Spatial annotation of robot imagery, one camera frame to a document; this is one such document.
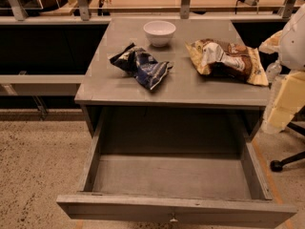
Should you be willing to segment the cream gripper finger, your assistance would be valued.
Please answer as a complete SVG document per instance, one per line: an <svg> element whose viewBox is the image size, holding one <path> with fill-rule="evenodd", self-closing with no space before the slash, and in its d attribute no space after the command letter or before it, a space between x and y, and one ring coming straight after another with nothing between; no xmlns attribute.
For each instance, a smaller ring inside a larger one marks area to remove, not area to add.
<svg viewBox="0 0 305 229"><path fill-rule="evenodd" d="M305 106L305 72L292 71L277 76L263 115L261 130L267 134L283 131Z"/></svg>
<svg viewBox="0 0 305 229"><path fill-rule="evenodd" d="M279 41L281 34L282 31L274 33L271 37L262 42L258 49L267 54L279 52Z"/></svg>

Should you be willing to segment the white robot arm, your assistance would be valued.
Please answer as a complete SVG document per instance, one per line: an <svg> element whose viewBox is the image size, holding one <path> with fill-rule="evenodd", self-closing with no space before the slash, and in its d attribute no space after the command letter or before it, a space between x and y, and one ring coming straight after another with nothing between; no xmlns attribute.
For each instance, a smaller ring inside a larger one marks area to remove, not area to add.
<svg viewBox="0 0 305 229"><path fill-rule="evenodd" d="M259 50L278 53L266 69L272 91L261 126L265 133L276 134L305 106L305 4Z"/></svg>

